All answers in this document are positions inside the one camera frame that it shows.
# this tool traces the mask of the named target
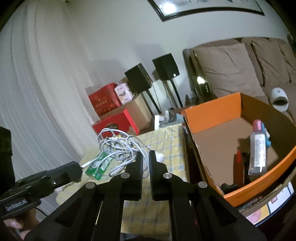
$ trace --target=red box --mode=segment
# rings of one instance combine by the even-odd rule
[[[93,129],[96,134],[99,134],[102,129],[110,128],[110,129],[118,129],[124,131],[127,134],[139,135],[140,130],[137,127],[136,123],[130,116],[127,109],[124,109],[117,115],[110,116],[106,119],[100,120],[97,123],[93,124]],[[103,137],[111,137],[111,132],[104,132]]]
[[[116,86],[117,84],[111,83],[89,95],[91,104],[98,116],[102,116],[121,106],[121,102],[114,91]]]

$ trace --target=silver screw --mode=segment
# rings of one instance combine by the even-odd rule
[[[206,187],[207,187],[207,183],[205,183],[205,182],[199,182],[199,183],[198,183],[198,186],[199,186],[200,188],[206,188]]]
[[[121,176],[122,178],[124,178],[124,179],[126,179],[126,178],[129,178],[129,177],[130,177],[130,175],[129,175],[129,173],[128,173],[128,172],[124,172],[124,173],[122,173],[120,176]]]
[[[170,178],[172,178],[172,176],[173,175],[171,173],[169,173],[169,172],[163,174],[163,177],[166,178],[166,179],[170,179]]]
[[[87,188],[87,189],[92,189],[92,188],[94,188],[95,187],[95,183],[93,183],[93,182],[89,182],[89,183],[87,183],[87,184],[85,184],[85,187]]]

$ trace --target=coiled white cord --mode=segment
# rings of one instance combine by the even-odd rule
[[[111,132],[113,136],[105,139],[102,135],[104,132]],[[114,132],[119,132],[125,137],[117,137]],[[113,177],[118,175],[127,164],[133,162],[136,159],[137,152],[139,151],[143,155],[143,178],[147,178],[149,176],[149,155],[144,147],[148,150],[152,149],[145,145],[139,138],[134,135],[129,135],[121,130],[104,128],[98,135],[98,141],[101,149],[100,154],[95,159],[83,164],[81,166],[82,168],[90,165],[93,161],[97,160],[103,152],[105,152],[108,155],[97,164],[97,167],[110,157],[117,160],[120,164],[116,165],[109,172],[109,176]]]

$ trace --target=human hand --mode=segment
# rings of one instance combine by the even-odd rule
[[[15,229],[20,230],[20,237],[25,238],[26,234],[33,229],[39,221],[36,219],[36,209],[23,213],[16,218],[4,220],[5,225],[10,229],[13,235],[17,235]]]

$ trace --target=plastic bottle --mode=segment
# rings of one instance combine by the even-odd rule
[[[249,176],[262,176],[267,172],[267,146],[261,120],[253,121],[253,133],[250,142]]]

